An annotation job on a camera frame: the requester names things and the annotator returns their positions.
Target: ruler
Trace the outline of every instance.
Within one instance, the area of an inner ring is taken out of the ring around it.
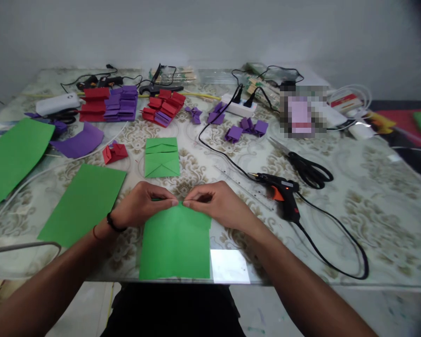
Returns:
[[[234,179],[230,176],[231,170],[221,169],[217,165],[214,165],[214,167],[227,178],[229,178],[229,180],[238,185],[238,187],[241,190],[243,190],[247,195],[249,195],[252,199],[256,200],[266,209],[268,209],[269,211],[275,210],[276,202],[273,199],[268,198],[264,193],[260,191],[260,185],[258,183],[248,183],[247,181],[241,182],[240,180]]]

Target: left hand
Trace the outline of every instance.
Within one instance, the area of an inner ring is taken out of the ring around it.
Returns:
[[[152,198],[163,200],[152,201]],[[138,227],[157,212],[177,205],[178,199],[167,189],[139,182],[112,211],[111,218],[118,228]]]

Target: floor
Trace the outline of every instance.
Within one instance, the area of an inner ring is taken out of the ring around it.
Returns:
[[[0,281],[0,303],[22,284]],[[274,288],[231,286],[246,336],[302,336]],[[380,337],[421,336],[421,293],[335,288]],[[85,282],[48,337],[100,336],[111,312],[118,283]]]

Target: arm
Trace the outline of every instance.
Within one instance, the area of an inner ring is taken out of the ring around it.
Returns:
[[[248,236],[284,308],[303,335],[376,336],[330,286],[271,233],[225,182],[196,186],[186,196],[184,205]]]
[[[112,211],[111,218],[116,227],[137,227],[175,205],[178,200],[165,188],[140,182]],[[0,306],[0,336],[45,336],[117,237],[103,219],[94,233],[87,233],[26,282]]]

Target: green paper scrap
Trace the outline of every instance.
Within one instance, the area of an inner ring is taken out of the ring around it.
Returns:
[[[0,202],[36,166],[54,130],[54,125],[25,118],[0,137]]]
[[[140,280],[210,278],[211,218],[180,203],[145,224]]]
[[[125,176],[83,164],[37,238],[71,247],[111,211]]]
[[[145,146],[145,178],[179,176],[178,142],[176,138],[150,138]]]

